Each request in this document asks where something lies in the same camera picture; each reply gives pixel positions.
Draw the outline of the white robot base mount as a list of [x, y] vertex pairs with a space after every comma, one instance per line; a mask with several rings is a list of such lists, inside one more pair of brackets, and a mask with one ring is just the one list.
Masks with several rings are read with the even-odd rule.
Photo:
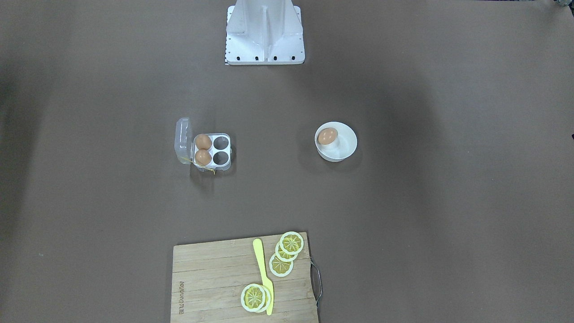
[[304, 63], [301, 8], [291, 0], [238, 0], [226, 18], [226, 64]]

